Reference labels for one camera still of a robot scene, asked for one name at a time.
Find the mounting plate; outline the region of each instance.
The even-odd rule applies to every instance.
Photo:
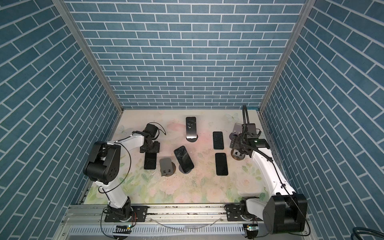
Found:
[[[237,221],[250,221],[252,219],[248,219],[241,215],[241,209],[239,205],[236,204],[226,204],[224,209],[227,212],[227,221],[229,222],[237,222]]]
[[[145,222],[145,218],[147,217],[147,211],[148,207],[147,206],[131,206],[132,211],[136,213],[136,222]],[[112,214],[106,214],[104,222],[119,222],[118,219],[115,219]]]

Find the blue brick wall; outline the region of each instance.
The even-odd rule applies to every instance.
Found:
[[[383,13],[317,0],[264,111],[319,239],[384,231]]]
[[[52,238],[117,116],[50,0],[0,0],[0,239]]]
[[[125,108],[257,107],[305,0],[66,1]]]

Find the work surface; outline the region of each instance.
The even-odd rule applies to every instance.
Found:
[[[196,142],[185,139],[185,118],[196,117]],[[257,112],[249,110],[249,119],[262,129]],[[231,133],[235,123],[242,123],[241,110],[125,110],[119,122],[113,140],[129,136],[132,131],[142,131],[149,122],[158,122],[167,135],[160,133],[160,152],[157,154],[155,170],[144,170],[144,153],[139,148],[130,151],[132,167],[124,183],[123,191],[134,204],[165,203],[227,203],[238,202],[242,196],[260,196],[269,199],[264,188],[260,170],[249,157],[234,160],[229,148]],[[214,150],[212,132],[222,131],[224,150]],[[179,163],[173,151],[184,145],[195,165],[189,174],[179,171]],[[217,176],[215,153],[227,155],[228,176]],[[159,160],[171,158],[176,172],[170,177],[161,177]],[[121,148],[119,181],[122,181],[129,169],[129,156]],[[92,184],[85,204],[106,204],[107,198]]]

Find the wire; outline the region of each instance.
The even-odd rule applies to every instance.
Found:
[[[101,223],[103,222],[103,213],[104,213],[104,210],[106,209],[107,207],[103,208],[103,210],[101,211],[101,218],[100,218],[100,229],[101,229],[101,232],[106,236],[106,237],[109,237],[109,238],[112,238],[112,239],[117,239],[119,240],[119,237],[118,238],[114,238],[114,237],[111,237],[111,236],[108,236],[104,233],[103,231],[103,227],[101,226]]]
[[[163,226],[163,227],[166,227],[166,228],[169,228],[169,229],[172,229],[172,230],[176,230],[176,231],[180,231],[180,232],[185,232],[185,230],[184,229],[178,229],[178,228],[175,228],[175,227],[169,227],[169,226],[165,226],[164,224],[161,224],[161,223],[159,223],[158,221],[156,221],[155,219],[152,219],[152,218],[150,218],[152,221],[154,221],[154,222],[156,222],[157,224],[160,224],[161,226]],[[217,219],[216,221],[214,221],[213,223],[209,223],[209,224],[206,224],[206,225],[204,225],[204,226],[201,226],[201,227],[191,227],[191,228],[189,228],[188,226],[184,226],[184,228],[186,228],[186,229],[194,229],[194,230],[196,230],[196,229],[200,229],[200,228],[203,228],[203,227],[206,227],[206,226],[212,226],[213,224],[215,224],[217,221],[219,221],[221,218],[219,218],[219,219]]]
[[[104,189],[103,189],[103,192],[102,192],[102,191],[100,191],[100,187],[102,188],[102,186],[100,186],[100,187],[98,188],[99,193],[105,193],[105,194],[106,194],[107,192],[110,192],[110,191],[116,189],[118,186],[120,186],[120,185],[125,181],[125,179],[128,177],[129,171],[131,170],[131,165],[132,165],[131,154],[129,153],[128,149],[127,149],[126,147],[124,147],[124,145],[122,145],[122,144],[119,143],[119,142],[116,142],[116,144],[120,144],[120,145],[121,145],[121,146],[128,152],[128,155],[129,155],[129,169],[128,169],[127,175],[125,175],[125,178],[119,183],[119,185],[117,185],[116,187],[112,188],[111,190],[104,191]]]
[[[161,126],[161,124],[160,123],[158,123],[158,122],[149,122],[148,124],[150,124],[150,123],[156,123],[156,124],[159,124],[160,126]],[[159,131],[162,131],[162,133],[164,133],[164,135],[167,135],[167,133],[166,133],[166,130],[164,129],[164,127],[163,126],[161,126],[162,127],[162,129],[164,130],[161,130],[160,128],[158,128],[158,130]]]
[[[163,227],[166,227],[166,228],[169,228],[169,229],[172,229],[172,230],[176,230],[176,231],[180,231],[180,232],[185,232],[184,229],[178,229],[178,228],[175,228],[175,227],[165,226],[165,225],[159,223],[158,221],[156,221],[156,220],[154,220],[154,219],[152,219],[152,218],[150,218],[150,219],[151,219],[152,221],[156,222],[157,224],[160,224],[160,225],[163,226]]]
[[[127,139],[127,138],[130,138],[131,137],[131,135],[129,135],[128,137],[126,137],[126,138],[123,138],[123,139],[120,139],[120,140],[116,140],[116,141],[114,141],[114,142],[119,142],[119,141],[123,141],[123,140],[125,140],[125,139]]]
[[[290,233],[291,235],[296,235],[296,236],[302,236],[302,237],[306,237],[306,236],[309,236],[311,235],[311,226],[310,224],[308,223],[307,221],[307,218],[304,216],[303,212],[300,210],[299,206],[296,204],[296,202],[293,200],[292,196],[289,194],[289,192],[287,191],[287,189],[285,188],[285,184],[283,184],[280,180],[280,183],[282,184],[283,188],[285,189],[285,191],[288,193],[288,196],[292,199],[293,203],[296,205],[297,209],[300,211],[301,215],[303,216],[303,218],[305,219],[305,223],[307,224],[308,226],[308,233],[307,234],[297,234],[297,233]]]
[[[184,226],[184,228],[187,228],[187,229],[194,229],[194,230],[196,230],[196,229],[200,229],[200,228],[203,228],[203,227],[206,227],[206,226],[212,226],[213,224],[215,224],[217,221],[219,221],[221,218],[219,218],[219,219],[217,219],[216,221],[214,221],[213,223],[209,223],[209,224],[205,224],[205,225],[203,225],[203,226],[200,226],[200,227],[188,227],[188,225],[187,226]]]
[[[133,214],[135,214],[135,224],[133,224]],[[136,226],[136,218],[137,218],[137,215],[136,215],[136,212],[132,212],[132,226],[131,228],[133,228],[134,226]]]
[[[362,240],[362,238],[360,236],[361,234],[371,235],[371,236],[375,236],[375,237],[379,237],[379,238],[384,238],[384,233],[373,230],[373,229],[369,229],[369,228],[354,227],[352,229],[352,231],[353,231],[353,233],[351,234],[351,240],[354,240],[354,238],[353,238],[354,236],[356,236],[357,239]]]
[[[283,183],[283,181],[281,180],[280,178],[280,175],[276,169],[276,166],[275,164],[273,163],[273,159],[271,157],[269,157],[268,155],[266,155],[265,153],[263,153],[262,151],[258,150],[257,148],[254,148],[254,147],[251,147],[247,144],[243,144],[245,147],[248,147],[256,152],[258,152],[259,154],[261,154],[263,157],[265,157],[268,161],[270,161],[276,171],[276,175],[277,177],[279,178],[279,181],[280,181],[280,184],[281,184],[281,187],[285,189],[285,191],[287,192],[287,194],[289,195],[289,197],[291,198],[291,200],[293,201],[293,203],[296,205],[297,209],[300,211],[301,215],[303,216],[303,218],[305,219],[305,222],[306,224],[308,225],[308,233],[307,234],[296,234],[296,233],[289,233],[289,234],[292,234],[292,235],[296,235],[296,236],[302,236],[302,237],[306,237],[306,236],[309,236],[311,234],[311,227],[310,227],[310,224],[308,223],[306,217],[304,216],[303,212],[300,210],[299,206],[296,204],[296,202],[293,200],[292,196],[290,195],[290,193],[288,192],[288,190],[285,188],[285,184]]]
[[[265,237],[265,236],[267,236],[269,233],[266,233],[265,235],[263,235],[263,236],[259,236],[259,237],[254,237],[253,239],[255,239],[255,238],[260,238],[260,237]]]

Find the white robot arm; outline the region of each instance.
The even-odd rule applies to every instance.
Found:
[[[158,153],[160,143],[155,141],[158,131],[159,129],[155,125],[147,124],[142,132],[134,131],[125,139],[109,142],[98,141],[93,144],[83,172],[91,181],[96,182],[101,193],[107,195],[108,212],[117,220],[127,221],[131,218],[132,213],[131,200],[123,192],[121,182],[117,178],[121,147],[127,152],[139,147],[140,152],[143,153]]]
[[[242,160],[249,155],[258,166],[270,194],[268,202],[258,197],[244,197],[240,201],[242,216],[248,219],[258,217],[264,221],[269,233],[301,232],[305,227],[307,200],[303,194],[297,194],[276,165],[272,152],[265,139],[259,139],[260,129],[249,123],[247,106],[243,105],[241,131],[235,127],[230,135],[231,155]]]
[[[259,148],[260,151],[262,151],[267,156],[272,157],[272,152],[270,149],[263,147]],[[286,195],[290,194],[292,195],[295,190],[287,180],[285,179],[284,175],[280,171],[279,167],[276,165],[276,162],[270,162],[268,161],[264,156],[262,156],[258,152],[252,153],[252,160],[256,164],[256,166],[260,169],[262,178],[264,179],[264,183],[266,185],[266,189],[270,196],[276,196],[277,194]],[[280,180],[283,184],[285,184],[285,189],[281,187]],[[261,201],[258,198],[250,198],[246,200],[247,210],[250,214],[253,214],[260,219],[263,219],[263,211],[266,206],[266,202]]]
[[[127,151],[130,151],[134,148],[141,147],[144,143],[144,136],[138,133],[132,134],[126,139],[120,141],[109,141],[107,145],[121,145]],[[117,187],[120,182],[118,178],[113,179],[108,184],[104,184],[102,181],[95,181],[97,186],[102,188],[102,191],[108,196],[109,205],[113,208],[119,209],[124,206],[127,202],[128,197],[123,192],[121,186]]]

